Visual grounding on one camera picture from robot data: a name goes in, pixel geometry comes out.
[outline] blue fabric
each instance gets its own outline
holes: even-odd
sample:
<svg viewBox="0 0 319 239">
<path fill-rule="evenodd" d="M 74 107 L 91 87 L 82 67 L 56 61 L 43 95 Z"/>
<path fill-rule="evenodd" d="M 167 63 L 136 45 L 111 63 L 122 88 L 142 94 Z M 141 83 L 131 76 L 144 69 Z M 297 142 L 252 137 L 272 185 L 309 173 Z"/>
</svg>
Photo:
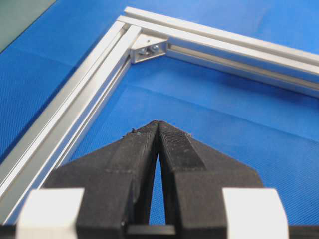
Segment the blue fabric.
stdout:
<svg viewBox="0 0 319 239">
<path fill-rule="evenodd" d="M 0 162 L 127 5 L 319 53 L 313 0 L 57 0 L 0 54 Z M 319 224 L 318 107 L 311 97 L 162 57 L 128 71 L 72 159 L 165 120 L 254 167 L 279 191 L 290 224 Z M 164 222 L 160 192 L 157 173 L 150 223 Z"/>
</svg>

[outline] bolt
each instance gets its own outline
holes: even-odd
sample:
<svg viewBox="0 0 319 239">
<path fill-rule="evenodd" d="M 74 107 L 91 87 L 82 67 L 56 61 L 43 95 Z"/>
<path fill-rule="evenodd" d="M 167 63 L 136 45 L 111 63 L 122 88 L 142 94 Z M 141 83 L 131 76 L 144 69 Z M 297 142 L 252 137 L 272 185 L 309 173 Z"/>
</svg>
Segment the bolt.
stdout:
<svg viewBox="0 0 319 239">
<path fill-rule="evenodd" d="M 160 52 L 160 47 L 158 45 L 154 45 L 150 47 L 150 50 L 154 53 Z"/>
</svg>

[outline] rubber jaw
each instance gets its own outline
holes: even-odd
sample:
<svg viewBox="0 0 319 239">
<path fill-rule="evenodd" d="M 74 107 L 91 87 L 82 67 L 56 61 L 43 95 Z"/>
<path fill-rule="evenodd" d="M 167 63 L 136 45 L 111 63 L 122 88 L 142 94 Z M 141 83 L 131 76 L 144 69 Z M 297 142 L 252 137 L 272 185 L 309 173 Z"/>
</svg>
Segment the rubber jaw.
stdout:
<svg viewBox="0 0 319 239">
<path fill-rule="evenodd" d="M 257 173 L 163 121 L 53 171 L 46 188 L 84 187 L 79 238 L 125 237 L 126 224 L 148 224 L 157 155 L 165 216 L 183 238 L 226 238 L 222 187 L 263 187 Z"/>
</svg>

